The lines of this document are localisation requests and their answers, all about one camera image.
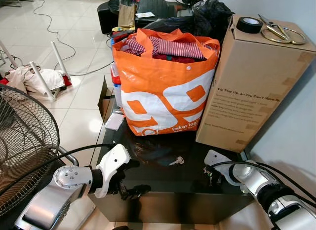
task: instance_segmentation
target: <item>tape roll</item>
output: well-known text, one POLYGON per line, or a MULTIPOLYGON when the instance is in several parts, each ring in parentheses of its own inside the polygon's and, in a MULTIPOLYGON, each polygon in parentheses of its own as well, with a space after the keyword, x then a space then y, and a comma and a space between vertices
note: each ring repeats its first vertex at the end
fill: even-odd
POLYGON ((245 33, 257 34, 258 32, 260 32, 262 25, 263 23, 258 19, 250 17, 240 17, 238 19, 236 28, 245 33))

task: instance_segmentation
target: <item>gold scissors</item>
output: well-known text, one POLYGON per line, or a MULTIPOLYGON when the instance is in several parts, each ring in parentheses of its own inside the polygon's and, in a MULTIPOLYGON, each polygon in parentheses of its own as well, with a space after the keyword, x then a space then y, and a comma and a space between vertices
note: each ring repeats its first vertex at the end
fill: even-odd
POLYGON ((295 45, 302 45, 304 43, 306 43, 306 38, 303 34, 299 33, 298 31, 294 30, 294 29, 289 29, 287 27, 283 27, 280 26, 279 24, 275 24, 273 21, 270 21, 269 19, 265 18, 264 16, 258 14, 259 17, 261 18, 261 20, 266 24, 267 28, 263 29, 261 31, 261 34, 263 37, 265 37, 266 39, 270 40, 270 41, 275 41, 275 42, 279 42, 279 43, 291 43, 291 44, 295 44, 295 45), (289 30, 292 31, 294 33, 296 33, 297 35, 299 35, 303 40, 302 41, 295 41, 293 40, 286 32, 285 30, 289 30), (270 31, 272 33, 274 33, 275 35, 277 35, 279 38, 281 39, 275 39, 272 38, 270 36, 268 36, 266 34, 267 31, 270 31))

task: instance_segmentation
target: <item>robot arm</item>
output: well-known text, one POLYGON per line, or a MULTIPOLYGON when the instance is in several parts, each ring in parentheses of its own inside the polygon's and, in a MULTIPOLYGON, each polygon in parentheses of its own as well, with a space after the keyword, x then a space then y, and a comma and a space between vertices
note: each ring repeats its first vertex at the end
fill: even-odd
MULTIPOLYGON (((231 161, 220 153, 210 150, 204 163, 214 164, 231 161)), ((268 214, 275 230, 316 229, 316 214, 305 205, 294 191, 279 183, 268 172, 247 164, 220 165, 214 167, 226 180, 249 192, 268 214)))
POLYGON ((104 197, 111 178, 130 156, 123 145, 116 145, 103 156, 95 170, 90 167, 63 166, 57 169, 51 182, 38 192, 15 222, 18 229, 54 230, 63 220, 70 204, 88 193, 104 197))

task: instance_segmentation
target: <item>shopping bag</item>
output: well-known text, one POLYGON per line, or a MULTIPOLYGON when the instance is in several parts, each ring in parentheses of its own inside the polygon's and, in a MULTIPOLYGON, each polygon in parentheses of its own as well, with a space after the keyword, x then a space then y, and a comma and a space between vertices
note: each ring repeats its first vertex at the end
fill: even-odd
POLYGON ((219 57, 219 41, 179 29, 170 34, 138 29, 129 38, 135 35, 145 48, 141 56, 120 51, 125 41, 112 47, 128 126, 137 136, 197 130, 219 57), (154 59, 150 36, 195 42, 206 60, 185 64, 154 59))

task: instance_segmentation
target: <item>white pipe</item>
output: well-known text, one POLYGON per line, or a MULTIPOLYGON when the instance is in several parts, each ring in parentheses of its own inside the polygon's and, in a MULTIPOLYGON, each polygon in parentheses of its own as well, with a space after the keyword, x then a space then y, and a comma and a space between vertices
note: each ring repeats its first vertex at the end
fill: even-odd
POLYGON ((38 71, 36 65, 34 64, 34 61, 30 61, 30 64, 31 64, 31 66, 32 66, 32 68, 33 68, 35 74, 39 77, 40 81, 42 82, 42 85, 44 86, 44 88, 45 88, 45 90, 46 90, 46 93, 47 93, 47 95, 48 95, 49 100, 52 100, 52 101, 56 100, 55 95, 53 95, 52 92, 49 90, 49 88, 48 88, 48 86, 47 86, 45 80, 44 80, 43 77, 41 76, 41 74, 40 74, 40 72, 38 71))
POLYGON ((54 49, 55 55, 56 55, 56 57, 57 57, 58 63, 59 63, 59 65, 60 65, 60 67, 61 67, 61 70, 66 74, 67 78, 68 78, 69 80, 71 80, 69 74, 68 74, 67 71, 66 71, 66 68, 65 68, 65 66, 64 66, 63 60, 61 59, 61 57, 60 57, 60 55, 59 55, 59 52, 58 52, 57 47, 56 47, 56 45, 55 45, 55 42, 54 42, 54 41, 51 41, 51 45, 53 46, 53 49, 54 49))
POLYGON ((2 47, 2 49, 3 49, 4 52, 6 53, 6 56, 9 58, 10 62, 11 62, 12 65, 14 66, 14 68, 17 68, 18 65, 16 64, 15 60, 13 59, 13 57, 11 56, 11 54, 9 53, 9 51, 6 49, 6 47, 4 46, 4 44, 2 43, 1 40, 0 40, 0 47, 2 47))

